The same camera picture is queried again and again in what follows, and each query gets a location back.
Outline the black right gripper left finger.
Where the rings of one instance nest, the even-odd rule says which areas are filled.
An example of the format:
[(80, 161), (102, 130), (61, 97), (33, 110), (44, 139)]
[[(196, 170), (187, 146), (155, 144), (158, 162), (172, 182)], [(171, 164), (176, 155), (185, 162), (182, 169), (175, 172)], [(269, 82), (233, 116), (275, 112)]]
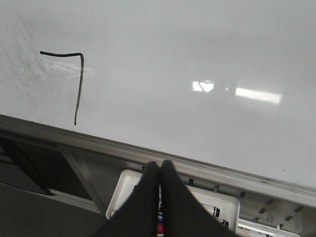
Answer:
[(93, 237), (155, 237), (158, 228), (159, 167), (146, 164), (132, 194)]

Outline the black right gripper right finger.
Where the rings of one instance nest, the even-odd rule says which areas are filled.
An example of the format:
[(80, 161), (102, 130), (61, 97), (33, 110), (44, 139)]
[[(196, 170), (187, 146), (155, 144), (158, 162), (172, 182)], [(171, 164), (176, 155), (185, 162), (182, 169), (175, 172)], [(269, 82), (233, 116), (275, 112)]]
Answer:
[(166, 237), (235, 237), (196, 200), (182, 182), (172, 161), (160, 168), (163, 229)]

